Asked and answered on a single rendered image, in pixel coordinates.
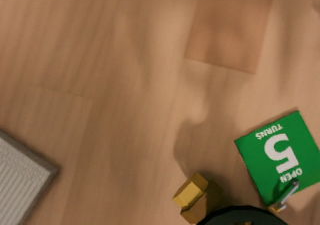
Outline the dark grey pipe with metal clamp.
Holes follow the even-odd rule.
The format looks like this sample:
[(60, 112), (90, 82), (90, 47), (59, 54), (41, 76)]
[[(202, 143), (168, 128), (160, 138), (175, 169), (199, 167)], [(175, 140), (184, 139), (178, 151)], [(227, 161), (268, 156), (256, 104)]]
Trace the dark grey pipe with metal clamp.
[[(251, 205), (233, 205), (213, 180), (195, 173), (177, 190), (172, 200), (190, 225), (288, 225), (268, 210)], [(234, 224), (233, 224), (234, 223)]]

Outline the green tag with chain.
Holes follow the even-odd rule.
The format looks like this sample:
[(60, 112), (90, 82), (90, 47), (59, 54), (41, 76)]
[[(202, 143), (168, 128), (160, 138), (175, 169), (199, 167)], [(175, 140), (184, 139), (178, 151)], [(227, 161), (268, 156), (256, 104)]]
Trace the green tag with chain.
[(298, 110), (234, 143), (271, 213), (285, 208), (290, 195), (320, 181), (320, 151)]

